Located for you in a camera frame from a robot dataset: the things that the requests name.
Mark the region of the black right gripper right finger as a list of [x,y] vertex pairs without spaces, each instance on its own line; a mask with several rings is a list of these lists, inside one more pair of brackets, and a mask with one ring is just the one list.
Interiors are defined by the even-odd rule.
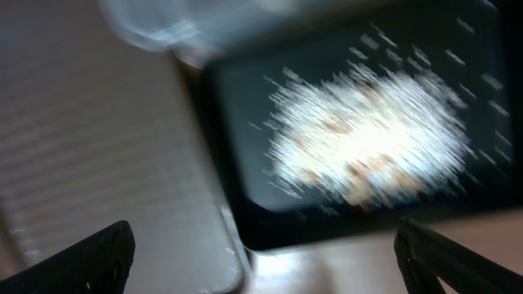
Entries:
[[521,293],[522,276],[410,219],[398,224],[397,264],[409,294]]

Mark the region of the pile of cooked rice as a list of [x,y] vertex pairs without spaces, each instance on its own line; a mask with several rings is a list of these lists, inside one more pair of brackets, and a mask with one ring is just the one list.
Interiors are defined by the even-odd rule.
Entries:
[[460,17],[372,23],[339,47],[344,72],[291,54],[242,170],[265,208],[308,191],[354,207],[410,203],[504,179],[510,114],[491,30]]

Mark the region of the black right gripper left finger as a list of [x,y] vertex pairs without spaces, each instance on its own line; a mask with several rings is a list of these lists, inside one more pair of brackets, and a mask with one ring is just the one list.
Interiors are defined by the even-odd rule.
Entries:
[[1,281],[1,294],[123,294],[135,239],[120,220],[65,250]]

